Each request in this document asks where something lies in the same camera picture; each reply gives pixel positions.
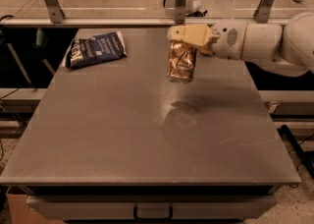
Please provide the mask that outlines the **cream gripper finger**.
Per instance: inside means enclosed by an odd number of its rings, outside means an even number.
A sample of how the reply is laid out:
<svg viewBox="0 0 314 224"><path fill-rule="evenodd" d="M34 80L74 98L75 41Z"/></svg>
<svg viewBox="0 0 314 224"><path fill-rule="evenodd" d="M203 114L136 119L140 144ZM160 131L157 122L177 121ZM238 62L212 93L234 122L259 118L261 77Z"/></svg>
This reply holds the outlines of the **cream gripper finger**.
<svg viewBox="0 0 314 224"><path fill-rule="evenodd" d="M168 29L167 38L174 41L186 41L187 26L172 26Z"/></svg>

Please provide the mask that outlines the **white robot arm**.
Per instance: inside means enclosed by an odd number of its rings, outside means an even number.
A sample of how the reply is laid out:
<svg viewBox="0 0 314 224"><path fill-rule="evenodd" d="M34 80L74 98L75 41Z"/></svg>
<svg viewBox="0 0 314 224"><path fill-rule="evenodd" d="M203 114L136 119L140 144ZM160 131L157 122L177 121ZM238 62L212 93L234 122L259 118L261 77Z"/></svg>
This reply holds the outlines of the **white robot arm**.
<svg viewBox="0 0 314 224"><path fill-rule="evenodd" d="M314 72L314 14L300 13L284 26L225 19L205 24L173 26L168 38L207 55L253 63L287 77Z"/></svg>

